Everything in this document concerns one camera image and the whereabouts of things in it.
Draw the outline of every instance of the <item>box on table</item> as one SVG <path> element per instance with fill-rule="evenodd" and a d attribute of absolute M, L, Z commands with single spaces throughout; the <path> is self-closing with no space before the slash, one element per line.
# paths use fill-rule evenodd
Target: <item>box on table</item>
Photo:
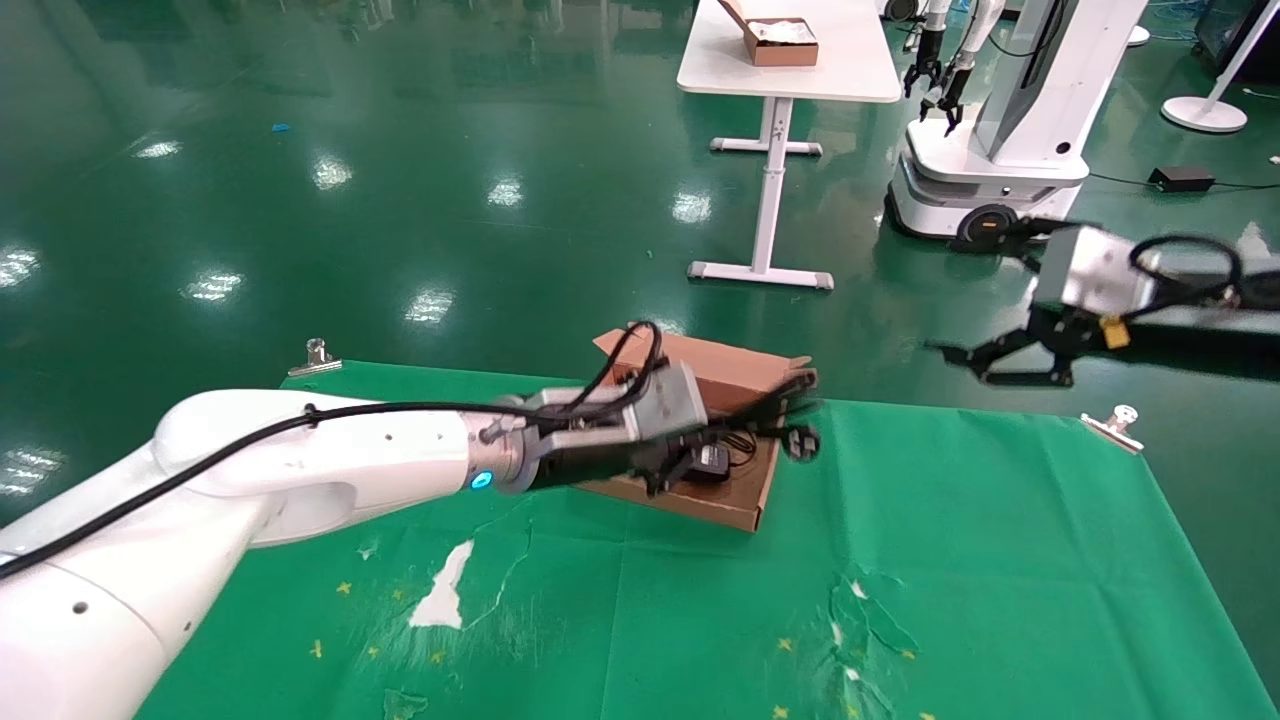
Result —
<path fill-rule="evenodd" d="M 621 337 L 622 331 L 611 331 L 594 342 L 608 354 L 613 352 Z M 611 382 L 617 382 L 644 365 L 649 342 L 648 329 L 641 328 L 635 333 L 618 356 Z M 732 413 L 755 402 L 809 363 L 809 357 L 780 357 L 672 333 L 662 334 L 662 351 L 672 363 L 682 361 L 692 369 L 698 391 L 710 416 Z M 764 503 L 769 497 L 778 450 L 778 441 L 760 438 L 754 457 L 732 468 L 727 482 L 701 486 L 681 480 L 669 492 L 654 498 L 645 496 L 644 480 L 625 475 L 577 487 L 754 533 L 760 527 Z"/>
<path fill-rule="evenodd" d="M 804 18 L 746 18 L 737 0 L 719 0 L 719 4 L 728 10 L 733 22 L 742 28 L 742 42 L 746 44 L 746 54 L 751 58 L 753 65 L 763 68 L 818 64 L 818 38 Z M 756 31 L 751 29 L 751 23 L 767 26 L 774 23 L 803 24 L 812 42 L 774 42 L 762 38 Z"/>

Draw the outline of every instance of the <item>white table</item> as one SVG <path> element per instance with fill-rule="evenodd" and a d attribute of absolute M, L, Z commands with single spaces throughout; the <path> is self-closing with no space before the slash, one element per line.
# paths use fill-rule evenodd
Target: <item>white table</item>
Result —
<path fill-rule="evenodd" d="M 751 265 L 694 263 L 691 278 L 719 278 L 832 290 L 829 273 L 771 268 L 773 233 L 782 201 L 787 152 L 822 154 L 815 142 L 792 142 L 791 104 L 796 97 L 841 102 L 893 102 L 902 94 L 884 31 L 872 0 L 745 0 L 748 17 L 801 17 L 818 37 L 812 68 L 756 68 L 742 45 L 742 29 L 716 0 L 700 0 L 685 45 L 676 85 L 685 92 L 753 95 L 764 99 L 760 137 L 717 137 L 714 150 L 767 152 L 760 215 Z"/>

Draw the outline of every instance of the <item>table leg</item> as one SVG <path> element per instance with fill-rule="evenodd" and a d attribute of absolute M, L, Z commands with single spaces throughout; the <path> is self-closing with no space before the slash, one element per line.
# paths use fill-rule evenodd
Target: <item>table leg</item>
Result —
<path fill-rule="evenodd" d="M 764 110 L 760 113 L 760 137 L 755 140 L 745 137 L 713 137 L 712 150 L 741 150 L 746 152 L 767 152 L 769 150 L 769 126 L 773 123 L 773 105 L 777 97 L 764 99 Z M 801 155 L 822 155 L 822 145 L 817 142 L 787 141 L 787 152 Z"/>
<path fill-rule="evenodd" d="M 773 259 L 773 234 L 778 225 L 778 206 L 782 204 L 782 177 L 786 173 L 785 163 L 788 150 L 786 138 L 791 129 L 791 99 L 776 99 L 772 110 L 769 117 L 772 131 L 765 136 L 769 149 L 764 161 L 764 187 L 760 190 L 760 214 L 755 223 L 755 247 L 751 251 L 751 265 L 699 261 L 689 265 L 689 277 L 833 290 L 836 281 L 831 273 L 782 270 L 769 266 Z"/>

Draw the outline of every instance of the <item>white floor lamp base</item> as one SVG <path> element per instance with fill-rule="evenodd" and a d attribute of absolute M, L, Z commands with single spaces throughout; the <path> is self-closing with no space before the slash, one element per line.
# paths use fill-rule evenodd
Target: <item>white floor lamp base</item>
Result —
<path fill-rule="evenodd" d="M 1151 31 L 1142 26 L 1133 26 L 1133 29 L 1129 31 L 1129 47 L 1146 45 L 1148 40 L 1151 40 Z"/>
<path fill-rule="evenodd" d="M 1238 108 L 1203 97 L 1171 97 L 1160 106 L 1160 114 L 1171 123 L 1201 132 L 1235 132 L 1249 122 Z"/>

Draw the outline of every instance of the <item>power adapter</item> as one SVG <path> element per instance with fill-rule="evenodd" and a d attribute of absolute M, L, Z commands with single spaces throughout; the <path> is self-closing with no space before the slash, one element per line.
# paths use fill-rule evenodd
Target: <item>power adapter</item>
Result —
<path fill-rule="evenodd" d="M 1217 178 L 1197 165 L 1165 165 L 1151 170 L 1147 182 L 1161 192 L 1208 192 Z"/>
<path fill-rule="evenodd" d="M 716 486 L 728 479 L 728 448 L 723 445 L 704 445 L 694 448 L 694 462 L 680 479 L 700 486 Z"/>

